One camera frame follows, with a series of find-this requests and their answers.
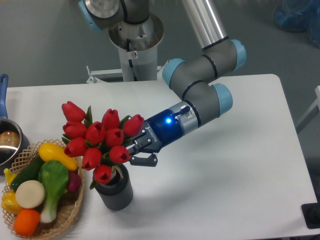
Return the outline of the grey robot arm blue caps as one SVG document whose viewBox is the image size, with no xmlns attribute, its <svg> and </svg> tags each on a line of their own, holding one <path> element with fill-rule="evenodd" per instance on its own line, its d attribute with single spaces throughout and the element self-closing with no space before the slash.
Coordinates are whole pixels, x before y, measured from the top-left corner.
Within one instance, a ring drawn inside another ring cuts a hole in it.
<svg viewBox="0 0 320 240">
<path fill-rule="evenodd" d="M 213 1 L 185 0 L 182 4 L 202 55 L 192 62 L 174 58 L 162 68 L 163 80 L 180 102 L 147 119 L 133 135 L 128 151 L 134 166 L 156 166 L 156 153 L 163 147 L 228 112 L 233 97 L 215 80 L 247 59 L 242 43 L 228 37 Z M 108 29 L 125 82 L 157 79 L 164 26 L 150 12 L 147 0 L 81 0 L 78 6 L 92 30 Z"/>
</svg>

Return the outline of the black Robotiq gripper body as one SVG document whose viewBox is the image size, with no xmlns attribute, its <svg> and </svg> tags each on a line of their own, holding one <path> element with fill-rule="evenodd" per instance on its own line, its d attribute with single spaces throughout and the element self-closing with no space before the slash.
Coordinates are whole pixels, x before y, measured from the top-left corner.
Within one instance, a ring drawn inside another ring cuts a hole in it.
<svg viewBox="0 0 320 240">
<path fill-rule="evenodd" d="M 141 131 L 131 138 L 134 144 L 139 144 L 139 153 L 158 153 L 165 146 L 180 139 L 184 135 L 179 120 L 183 113 L 182 110 L 174 112 L 166 109 L 146 119 Z"/>
</svg>

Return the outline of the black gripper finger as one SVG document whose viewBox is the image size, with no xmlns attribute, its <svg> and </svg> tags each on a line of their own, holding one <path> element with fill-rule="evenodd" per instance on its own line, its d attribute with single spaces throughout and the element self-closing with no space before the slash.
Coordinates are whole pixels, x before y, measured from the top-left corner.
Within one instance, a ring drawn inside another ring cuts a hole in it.
<svg viewBox="0 0 320 240">
<path fill-rule="evenodd" d="M 152 153 L 148 157 L 131 156 L 129 162 L 133 166 L 156 167 L 158 158 L 155 153 Z"/>
<path fill-rule="evenodd" d="M 130 156 L 134 156 L 140 152 L 139 144 L 133 144 L 126 148 Z"/>
</svg>

